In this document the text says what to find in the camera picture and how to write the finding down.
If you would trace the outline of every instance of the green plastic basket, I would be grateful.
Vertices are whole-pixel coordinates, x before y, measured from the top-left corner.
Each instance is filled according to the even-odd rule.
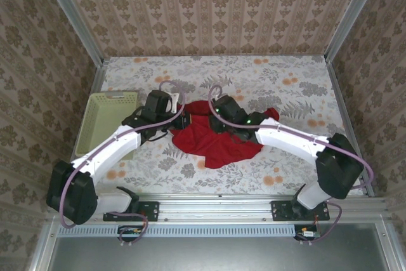
[[[75,155],[81,157],[106,140],[132,114],[137,106],[136,92],[108,91],[90,95],[77,138]],[[134,152],[123,160],[131,160]]]

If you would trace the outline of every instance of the red garment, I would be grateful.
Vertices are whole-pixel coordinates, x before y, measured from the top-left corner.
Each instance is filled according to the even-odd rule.
[[[220,168],[224,165],[251,159],[261,151],[262,145],[241,140],[229,133],[217,134],[209,126],[208,101],[196,101],[185,107],[192,116],[191,124],[182,130],[171,130],[172,142],[183,152],[206,157],[205,167]],[[265,114],[279,121],[279,114],[269,108]]]

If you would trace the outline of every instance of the floral patterned surface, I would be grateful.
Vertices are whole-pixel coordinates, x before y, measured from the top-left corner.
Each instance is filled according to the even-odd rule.
[[[112,58],[101,90],[135,90],[144,103],[165,79],[181,85],[187,102],[205,100],[218,83],[249,112],[275,107],[280,122],[293,128],[315,135],[344,133],[322,56]],[[167,136],[144,144],[132,161],[116,164],[98,187],[122,185],[136,192],[172,194],[294,194],[315,178],[315,168],[274,147],[264,147],[250,160],[207,169],[204,157],[183,153]]]

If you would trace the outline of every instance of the patterned wallpaper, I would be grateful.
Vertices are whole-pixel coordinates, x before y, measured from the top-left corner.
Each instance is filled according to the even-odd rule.
[[[406,246],[406,0],[368,0],[333,64],[375,190],[388,197]]]
[[[323,54],[350,0],[74,0],[108,56]]]
[[[94,73],[56,0],[0,0],[0,270],[29,263]]]

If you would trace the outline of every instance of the floral tablecloth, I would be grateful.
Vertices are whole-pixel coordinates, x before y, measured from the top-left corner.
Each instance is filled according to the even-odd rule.
[[[275,107],[282,124],[314,135],[344,133],[322,56],[111,58],[101,90],[137,91],[144,104],[148,93],[165,79],[181,85],[187,102],[205,100],[209,88],[221,84],[223,92],[248,112]],[[203,157],[178,150],[168,135],[141,146],[133,160],[117,163],[97,187],[121,185],[135,192],[165,194],[294,194],[315,178],[314,167],[274,147],[263,147],[250,160],[208,169]]]

